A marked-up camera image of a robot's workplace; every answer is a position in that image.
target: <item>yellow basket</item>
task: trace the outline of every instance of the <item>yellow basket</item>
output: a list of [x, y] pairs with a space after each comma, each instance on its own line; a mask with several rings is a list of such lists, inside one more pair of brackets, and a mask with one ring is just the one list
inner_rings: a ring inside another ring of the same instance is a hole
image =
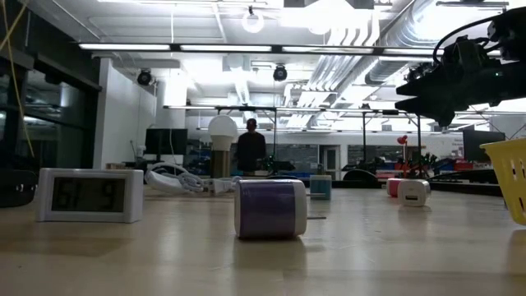
[[526, 225], [526, 139], [480, 145], [486, 150], [511, 218]]

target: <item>white lamp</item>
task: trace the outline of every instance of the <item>white lamp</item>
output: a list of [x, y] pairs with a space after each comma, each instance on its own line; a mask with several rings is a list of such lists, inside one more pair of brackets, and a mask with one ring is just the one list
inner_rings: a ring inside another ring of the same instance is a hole
[[230, 146], [238, 136], [238, 125], [228, 115], [218, 115], [210, 121], [208, 132], [212, 138], [211, 177], [230, 177]]

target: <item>clock display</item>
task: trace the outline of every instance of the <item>clock display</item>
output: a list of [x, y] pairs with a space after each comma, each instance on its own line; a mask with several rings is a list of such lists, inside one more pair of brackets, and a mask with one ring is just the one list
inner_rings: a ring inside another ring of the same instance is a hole
[[124, 212], [126, 180], [55, 177], [51, 210]]

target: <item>digit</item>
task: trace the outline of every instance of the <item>digit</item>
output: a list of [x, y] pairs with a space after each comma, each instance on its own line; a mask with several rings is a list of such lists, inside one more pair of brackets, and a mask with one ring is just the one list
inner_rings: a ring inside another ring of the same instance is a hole
[[68, 185], [72, 184], [71, 179], [60, 178], [58, 180], [57, 189], [57, 206], [60, 209], [67, 209], [69, 207], [72, 195], [68, 189]]
[[103, 206], [105, 210], [111, 210], [115, 206], [115, 184], [113, 180], [104, 181], [102, 184], [102, 196], [108, 198], [108, 204]]
[[78, 180], [75, 184], [75, 197], [73, 197], [73, 206], [76, 208], [81, 198], [82, 182]]

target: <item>white cap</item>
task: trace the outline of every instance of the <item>white cap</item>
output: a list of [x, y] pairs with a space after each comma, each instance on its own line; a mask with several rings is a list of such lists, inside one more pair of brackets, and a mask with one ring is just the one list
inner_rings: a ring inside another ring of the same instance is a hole
[[230, 151], [233, 139], [238, 136], [238, 125], [228, 115], [218, 115], [210, 121], [208, 132], [212, 138], [212, 150]]

